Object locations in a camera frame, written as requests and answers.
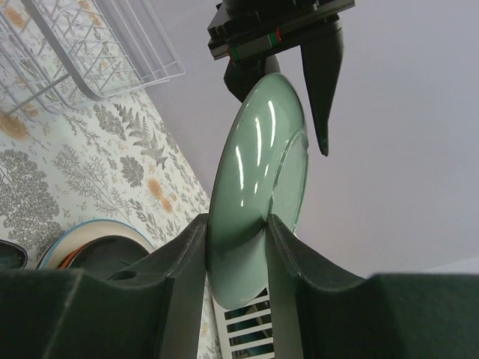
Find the dark brown plate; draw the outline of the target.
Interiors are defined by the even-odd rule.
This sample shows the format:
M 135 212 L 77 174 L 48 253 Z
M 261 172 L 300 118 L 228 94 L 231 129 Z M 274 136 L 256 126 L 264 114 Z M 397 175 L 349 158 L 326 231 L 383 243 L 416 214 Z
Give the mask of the dark brown plate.
M 149 253 L 142 245 L 123 236 L 104 236 L 83 245 L 68 269 L 84 269 L 100 280 L 124 269 Z

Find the orange red round plate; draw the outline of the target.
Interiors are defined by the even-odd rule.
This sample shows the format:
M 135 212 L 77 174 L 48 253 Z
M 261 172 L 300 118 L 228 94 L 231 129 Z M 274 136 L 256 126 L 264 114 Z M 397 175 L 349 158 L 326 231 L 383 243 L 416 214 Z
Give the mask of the orange red round plate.
M 59 269 L 67 269 L 70 267 L 71 262 L 77 257 L 77 255 L 81 252 L 83 249 L 83 246 L 80 248 L 75 249 L 73 252 L 68 254 L 64 260 L 61 262 L 61 264 L 58 266 Z

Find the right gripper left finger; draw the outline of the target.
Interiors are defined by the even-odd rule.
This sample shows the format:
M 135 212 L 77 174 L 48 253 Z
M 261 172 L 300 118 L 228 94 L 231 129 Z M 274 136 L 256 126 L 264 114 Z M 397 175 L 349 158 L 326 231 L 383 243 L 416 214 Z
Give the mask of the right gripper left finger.
M 83 269 L 1 272 L 3 358 L 195 358 L 207 216 L 106 280 Z

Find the blue floral green plate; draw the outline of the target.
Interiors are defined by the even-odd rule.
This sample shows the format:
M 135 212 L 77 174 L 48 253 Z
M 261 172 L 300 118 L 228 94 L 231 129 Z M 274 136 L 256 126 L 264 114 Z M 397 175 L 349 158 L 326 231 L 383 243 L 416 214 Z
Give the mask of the blue floral green plate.
M 308 133 L 298 95 L 280 74 L 263 77 L 238 111 L 220 158 L 207 225 L 215 301 L 235 310 L 268 284 L 266 220 L 295 230 L 308 176 Z

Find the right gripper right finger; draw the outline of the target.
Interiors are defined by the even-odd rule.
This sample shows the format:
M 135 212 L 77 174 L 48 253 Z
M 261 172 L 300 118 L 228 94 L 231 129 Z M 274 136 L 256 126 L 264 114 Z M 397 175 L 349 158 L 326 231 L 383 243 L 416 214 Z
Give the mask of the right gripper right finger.
M 277 215 L 266 225 L 277 358 L 476 358 L 478 277 L 359 277 L 301 242 Z

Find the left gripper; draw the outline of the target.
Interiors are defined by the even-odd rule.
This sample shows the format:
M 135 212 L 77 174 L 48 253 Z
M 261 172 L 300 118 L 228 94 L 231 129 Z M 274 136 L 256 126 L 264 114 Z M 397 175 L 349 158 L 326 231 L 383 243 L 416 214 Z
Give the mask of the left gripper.
M 301 45 L 308 99 L 323 156 L 329 154 L 329 116 L 344 53 L 338 14 L 354 6 L 354 1 L 222 1 L 207 28 L 213 58 L 230 58 L 224 83 L 240 102 L 265 75 L 281 72 L 274 54 Z

